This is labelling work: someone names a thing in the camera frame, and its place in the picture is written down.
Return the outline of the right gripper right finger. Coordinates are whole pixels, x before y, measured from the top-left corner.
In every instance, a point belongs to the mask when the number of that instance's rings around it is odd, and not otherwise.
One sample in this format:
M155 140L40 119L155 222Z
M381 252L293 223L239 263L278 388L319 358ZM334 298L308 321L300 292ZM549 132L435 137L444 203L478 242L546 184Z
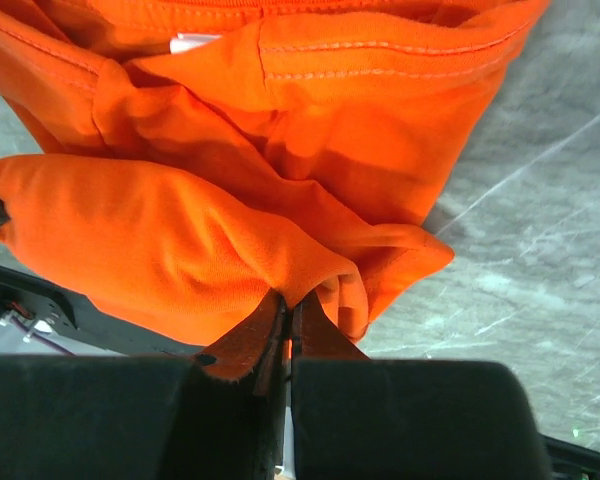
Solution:
M294 308L290 339L293 361L301 358L368 360L326 316L315 292Z

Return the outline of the orange polo shirt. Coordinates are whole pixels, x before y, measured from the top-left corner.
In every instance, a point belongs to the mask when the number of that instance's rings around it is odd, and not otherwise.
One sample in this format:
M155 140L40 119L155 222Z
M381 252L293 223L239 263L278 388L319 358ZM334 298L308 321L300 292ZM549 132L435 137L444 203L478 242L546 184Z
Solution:
M544 1L0 1L20 263L193 345L269 291L351 340L453 251L424 229Z

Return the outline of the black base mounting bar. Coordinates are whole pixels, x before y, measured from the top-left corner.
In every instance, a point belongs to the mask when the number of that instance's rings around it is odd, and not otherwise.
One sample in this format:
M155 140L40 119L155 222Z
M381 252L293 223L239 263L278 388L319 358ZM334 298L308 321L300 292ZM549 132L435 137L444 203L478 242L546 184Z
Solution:
M10 318L24 334L43 321L61 337L125 355L192 356L203 350L104 314L84 295L0 266L0 321Z

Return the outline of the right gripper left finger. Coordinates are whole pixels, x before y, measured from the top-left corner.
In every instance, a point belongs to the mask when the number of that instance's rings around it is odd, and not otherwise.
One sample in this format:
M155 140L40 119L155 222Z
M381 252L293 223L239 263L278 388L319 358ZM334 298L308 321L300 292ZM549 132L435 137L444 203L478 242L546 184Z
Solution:
M267 293L236 327L195 356L211 386L203 418L218 479L272 479L282 459L286 304Z

